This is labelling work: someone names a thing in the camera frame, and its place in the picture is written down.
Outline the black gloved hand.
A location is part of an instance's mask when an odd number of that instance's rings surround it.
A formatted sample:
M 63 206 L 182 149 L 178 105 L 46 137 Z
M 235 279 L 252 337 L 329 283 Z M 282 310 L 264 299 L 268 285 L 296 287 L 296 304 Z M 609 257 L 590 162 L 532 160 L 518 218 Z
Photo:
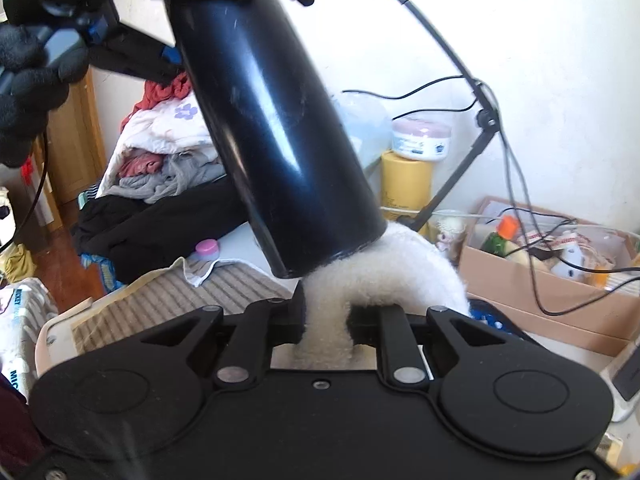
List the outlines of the black gloved hand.
M 55 67 L 44 65 L 44 43 L 24 26 L 1 25 L 1 67 L 13 75 L 1 96 L 1 163 L 21 167 L 48 116 L 61 107 L 70 86 L 85 77 L 89 52 L 84 44 L 63 53 Z

